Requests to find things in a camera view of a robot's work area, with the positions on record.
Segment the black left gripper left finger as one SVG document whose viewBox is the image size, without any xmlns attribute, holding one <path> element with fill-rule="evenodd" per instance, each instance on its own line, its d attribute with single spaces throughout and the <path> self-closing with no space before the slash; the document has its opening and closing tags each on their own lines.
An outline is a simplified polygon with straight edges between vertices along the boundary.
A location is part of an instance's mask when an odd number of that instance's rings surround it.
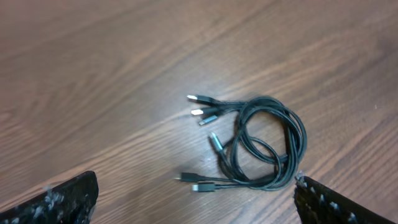
<svg viewBox="0 0 398 224">
<path fill-rule="evenodd" d="M 99 195 L 92 170 L 1 212 L 1 224 L 89 224 Z"/>
</svg>

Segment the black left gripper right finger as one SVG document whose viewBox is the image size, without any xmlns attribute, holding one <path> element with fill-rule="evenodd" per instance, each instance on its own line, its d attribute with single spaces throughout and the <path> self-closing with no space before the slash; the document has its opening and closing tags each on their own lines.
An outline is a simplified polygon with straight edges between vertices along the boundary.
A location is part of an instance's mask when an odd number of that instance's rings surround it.
<svg viewBox="0 0 398 224">
<path fill-rule="evenodd" d="M 294 204 L 303 224 L 394 224 L 299 172 Z"/>
</svg>

